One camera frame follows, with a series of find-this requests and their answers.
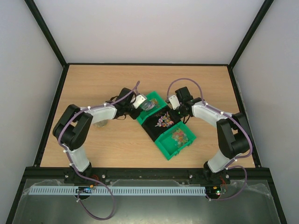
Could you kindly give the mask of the silver metal scoop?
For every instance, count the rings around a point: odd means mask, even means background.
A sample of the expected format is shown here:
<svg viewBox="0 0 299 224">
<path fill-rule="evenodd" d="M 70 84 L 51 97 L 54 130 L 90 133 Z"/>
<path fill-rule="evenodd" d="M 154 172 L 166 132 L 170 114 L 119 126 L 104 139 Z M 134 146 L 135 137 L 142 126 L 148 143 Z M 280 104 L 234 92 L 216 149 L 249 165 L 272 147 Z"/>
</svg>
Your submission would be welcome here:
<svg viewBox="0 0 299 224">
<path fill-rule="evenodd" d="M 143 102 L 143 103 L 141 104 L 141 108 L 142 108 L 142 110 L 144 110 L 144 111 L 149 111 L 149 110 L 151 110 L 154 106 L 155 106 L 155 103 L 152 102 L 151 100 L 146 100 L 145 102 Z"/>
</svg>

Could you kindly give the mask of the green bin with square lollipops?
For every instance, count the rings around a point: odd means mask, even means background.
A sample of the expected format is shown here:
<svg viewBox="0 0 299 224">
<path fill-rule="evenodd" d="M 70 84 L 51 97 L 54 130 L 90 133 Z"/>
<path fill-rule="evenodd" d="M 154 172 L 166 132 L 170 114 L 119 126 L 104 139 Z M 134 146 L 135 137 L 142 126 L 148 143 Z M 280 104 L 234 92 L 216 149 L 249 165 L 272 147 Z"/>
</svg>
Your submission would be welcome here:
<svg viewBox="0 0 299 224">
<path fill-rule="evenodd" d="M 142 111 L 136 119 L 140 125 L 142 125 L 148 117 L 167 106 L 167 103 L 156 91 L 146 95 L 146 98 L 145 104 L 141 107 Z"/>
</svg>

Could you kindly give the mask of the black bin with swirl lollipops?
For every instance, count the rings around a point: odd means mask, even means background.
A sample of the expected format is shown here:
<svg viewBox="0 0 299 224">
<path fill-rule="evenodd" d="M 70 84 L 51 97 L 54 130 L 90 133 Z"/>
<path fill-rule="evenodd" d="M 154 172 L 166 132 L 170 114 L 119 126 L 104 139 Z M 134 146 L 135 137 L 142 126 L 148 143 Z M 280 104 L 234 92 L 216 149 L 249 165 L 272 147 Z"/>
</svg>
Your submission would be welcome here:
<svg viewBox="0 0 299 224">
<path fill-rule="evenodd" d="M 160 135 L 181 121 L 181 118 L 172 118 L 170 110 L 171 108 L 166 106 L 148 117 L 142 124 L 142 128 L 152 141 L 156 141 Z"/>
</svg>

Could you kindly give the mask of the green bin with gummy candies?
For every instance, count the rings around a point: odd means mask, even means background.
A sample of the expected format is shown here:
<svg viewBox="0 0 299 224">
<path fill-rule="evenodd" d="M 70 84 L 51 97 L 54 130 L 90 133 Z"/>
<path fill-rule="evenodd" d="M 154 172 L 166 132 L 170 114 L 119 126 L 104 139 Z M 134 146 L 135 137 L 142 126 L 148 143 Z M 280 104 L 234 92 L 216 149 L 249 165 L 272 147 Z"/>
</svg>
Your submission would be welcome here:
<svg viewBox="0 0 299 224">
<path fill-rule="evenodd" d="M 154 143 L 169 161 L 172 157 L 178 155 L 182 149 L 190 146 L 196 138 L 187 125 L 180 121 L 162 133 Z"/>
</svg>

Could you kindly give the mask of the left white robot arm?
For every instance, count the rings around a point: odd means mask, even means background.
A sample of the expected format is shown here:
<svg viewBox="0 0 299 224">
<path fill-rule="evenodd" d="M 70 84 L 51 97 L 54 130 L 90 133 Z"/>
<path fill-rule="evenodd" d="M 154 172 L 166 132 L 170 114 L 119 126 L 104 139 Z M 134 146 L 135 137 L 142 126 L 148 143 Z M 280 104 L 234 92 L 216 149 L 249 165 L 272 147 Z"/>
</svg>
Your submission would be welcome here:
<svg viewBox="0 0 299 224">
<path fill-rule="evenodd" d="M 91 166 L 85 153 L 84 142 L 93 124 L 127 115 L 136 119 L 142 111 L 142 103 L 146 100 L 146 96 L 137 93 L 136 90 L 123 88 L 117 96 L 101 105 L 89 107 L 69 105 L 54 126 L 53 135 L 64 149 L 70 167 L 82 176 Z"/>
</svg>

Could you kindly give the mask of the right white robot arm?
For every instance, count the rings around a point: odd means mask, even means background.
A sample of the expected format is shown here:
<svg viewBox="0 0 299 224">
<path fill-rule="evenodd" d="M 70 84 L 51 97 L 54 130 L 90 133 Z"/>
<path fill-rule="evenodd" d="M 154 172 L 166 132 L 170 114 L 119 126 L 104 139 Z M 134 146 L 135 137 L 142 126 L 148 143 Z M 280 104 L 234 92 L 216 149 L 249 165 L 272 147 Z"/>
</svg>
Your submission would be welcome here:
<svg viewBox="0 0 299 224">
<path fill-rule="evenodd" d="M 199 118 L 217 130 L 219 150 L 204 164 L 203 177 L 206 182 L 215 182 L 234 161 L 252 154 L 252 135 L 242 113 L 221 111 L 202 98 L 194 98 L 187 87 L 176 90 L 174 95 L 167 96 L 166 101 L 181 117 Z"/>
</svg>

